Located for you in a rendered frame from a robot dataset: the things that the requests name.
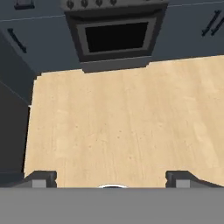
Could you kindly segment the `white round object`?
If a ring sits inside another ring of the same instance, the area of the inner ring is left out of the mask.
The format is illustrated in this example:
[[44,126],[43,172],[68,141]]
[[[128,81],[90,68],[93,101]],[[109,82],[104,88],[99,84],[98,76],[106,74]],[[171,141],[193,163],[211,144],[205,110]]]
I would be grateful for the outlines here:
[[118,184],[106,184],[99,185],[99,188],[128,188],[126,185],[118,185]]

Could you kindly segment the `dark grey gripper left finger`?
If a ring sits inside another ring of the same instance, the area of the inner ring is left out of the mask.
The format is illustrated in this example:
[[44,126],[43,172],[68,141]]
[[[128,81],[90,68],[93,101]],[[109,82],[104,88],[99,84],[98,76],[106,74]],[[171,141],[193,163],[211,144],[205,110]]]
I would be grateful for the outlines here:
[[9,183],[7,187],[16,188],[56,188],[56,171],[34,171],[22,180]]

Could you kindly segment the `grey oven with hob knobs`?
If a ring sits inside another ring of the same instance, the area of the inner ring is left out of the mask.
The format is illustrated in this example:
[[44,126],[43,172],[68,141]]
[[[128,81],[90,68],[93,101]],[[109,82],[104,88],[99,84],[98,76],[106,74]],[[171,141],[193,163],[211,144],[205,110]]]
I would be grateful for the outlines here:
[[146,67],[169,0],[60,0],[85,73]]

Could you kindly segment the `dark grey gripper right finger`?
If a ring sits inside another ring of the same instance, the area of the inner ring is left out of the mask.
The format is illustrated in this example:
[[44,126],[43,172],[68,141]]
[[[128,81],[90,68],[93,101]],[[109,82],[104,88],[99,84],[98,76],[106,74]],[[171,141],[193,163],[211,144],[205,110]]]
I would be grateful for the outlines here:
[[221,188],[221,185],[202,180],[194,176],[189,171],[167,171],[165,173],[166,188]]

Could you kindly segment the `dark blue-grey cupboard run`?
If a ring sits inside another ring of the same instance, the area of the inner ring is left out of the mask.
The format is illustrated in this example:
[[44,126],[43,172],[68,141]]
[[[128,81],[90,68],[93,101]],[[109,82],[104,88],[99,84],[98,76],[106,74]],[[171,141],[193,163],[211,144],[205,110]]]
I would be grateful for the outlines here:
[[60,0],[0,0],[0,32],[37,74],[81,67]]
[[224,0],[170,0],[152,61],[224,55]]
[[24,178],[33,82],[36,74],[0,32],[0,187]]

